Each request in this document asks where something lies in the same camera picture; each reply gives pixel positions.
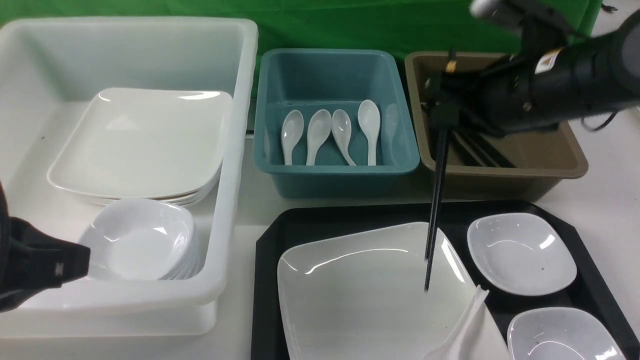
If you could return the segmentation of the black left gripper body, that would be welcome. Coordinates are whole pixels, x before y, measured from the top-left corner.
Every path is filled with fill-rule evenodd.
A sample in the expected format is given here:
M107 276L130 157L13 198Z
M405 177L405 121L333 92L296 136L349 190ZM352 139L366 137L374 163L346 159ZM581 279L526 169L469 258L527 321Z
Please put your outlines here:
M2 313L48 289L59 289L89 273L90 248L57 239L25 219L5 216L1 221Z

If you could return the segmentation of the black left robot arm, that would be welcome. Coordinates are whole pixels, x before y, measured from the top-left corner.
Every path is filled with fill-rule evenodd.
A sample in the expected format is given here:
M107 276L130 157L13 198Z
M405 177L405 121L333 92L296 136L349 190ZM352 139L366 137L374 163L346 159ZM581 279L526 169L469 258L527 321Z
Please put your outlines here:
M5 192L0 191L0 312L84 278L89 265L88 247L47 235L11 216Z

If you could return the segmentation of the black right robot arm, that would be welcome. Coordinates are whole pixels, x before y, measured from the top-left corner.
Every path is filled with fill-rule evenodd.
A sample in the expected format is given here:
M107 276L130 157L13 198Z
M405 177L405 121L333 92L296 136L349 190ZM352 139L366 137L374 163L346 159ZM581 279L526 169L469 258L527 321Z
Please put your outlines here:
M617 30L569 43L558 14L526 14L521 51L485 68L432 71L427 125L495 138L639 105L639 12Z

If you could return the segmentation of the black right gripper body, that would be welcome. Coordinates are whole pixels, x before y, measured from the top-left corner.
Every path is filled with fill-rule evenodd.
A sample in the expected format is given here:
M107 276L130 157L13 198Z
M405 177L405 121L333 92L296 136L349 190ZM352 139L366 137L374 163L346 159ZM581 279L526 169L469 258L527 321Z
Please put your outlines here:
M530 79L534 60L503 55L482 69L430 71L423 85L429 127L494 138L539 132L541 114Z

